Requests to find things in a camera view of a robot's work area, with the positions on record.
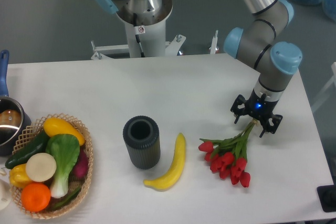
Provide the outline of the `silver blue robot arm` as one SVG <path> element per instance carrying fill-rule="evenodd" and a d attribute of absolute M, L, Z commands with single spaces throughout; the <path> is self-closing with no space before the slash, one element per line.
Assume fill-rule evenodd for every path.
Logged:
<path fill-rule="evenodd" d="M 176 55 L 181 37 L 166 42 L 165 22 L 172 0 L 95 0 L 107 13 L 117 15 L 125 25 L 130 57 Z M 286 0 L 244 0 L 254 16 L 247 28 L 236 27 L 224 41 L 224 51 L 259 73 L 248 99 L 239 95 L 231 111 L 236 118 L 249 115 L 263 132 L 275 133 L 282 116 L 273 110 L 302 60 L 301 50 L 276 37 L 291 22 L 294 11 Z"/>

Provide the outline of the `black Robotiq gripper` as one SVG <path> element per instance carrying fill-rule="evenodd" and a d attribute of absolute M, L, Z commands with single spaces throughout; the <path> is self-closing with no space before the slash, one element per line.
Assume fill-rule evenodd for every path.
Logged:
<path fill-rule="evenodd" d="M 249 115 L 259 120 L 262 126 L 262 132 L 259 137 L 263 137 L 265 132 L 275 134 L 283 119 L 282 115 L 273 114 L 277 103 L 278 101 L 267 101 L 265 93 L 257 95 L 254 90 L 248 100 L 239 94 L 230 109 L 235 117 L 234 124 L 238 122 L 241 116 Z"/>

